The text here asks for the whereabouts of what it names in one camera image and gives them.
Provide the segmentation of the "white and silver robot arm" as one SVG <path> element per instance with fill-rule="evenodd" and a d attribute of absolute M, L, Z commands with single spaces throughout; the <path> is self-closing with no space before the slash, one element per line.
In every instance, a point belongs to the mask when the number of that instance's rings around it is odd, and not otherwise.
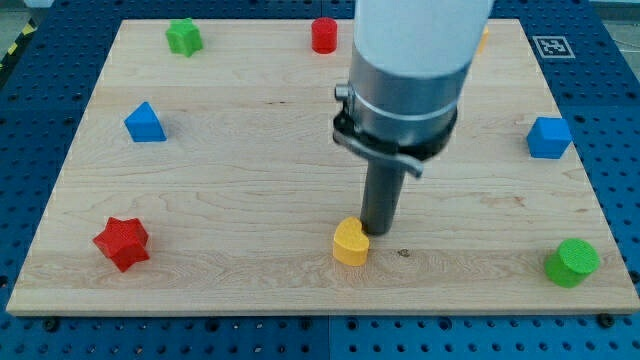
<path fill-rule="evenodd" d="M 334 140 L 415 177 L 446 145 L 493 0 L 357 0 Z"/>

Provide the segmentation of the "yellow block behind arm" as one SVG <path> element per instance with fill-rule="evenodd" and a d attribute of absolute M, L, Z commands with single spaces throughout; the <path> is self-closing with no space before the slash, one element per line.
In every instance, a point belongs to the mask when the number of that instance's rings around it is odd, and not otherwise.
<path fill-rule="evenodd" d="M 489 37 L 489 27 L 485 25 L 483 28 L 483 32 L 481 34 L 480 41 L 478 43 L 478 47 L 476 49 L 476 54 L 481 54 L 486 46 L 487 40 Z"/>

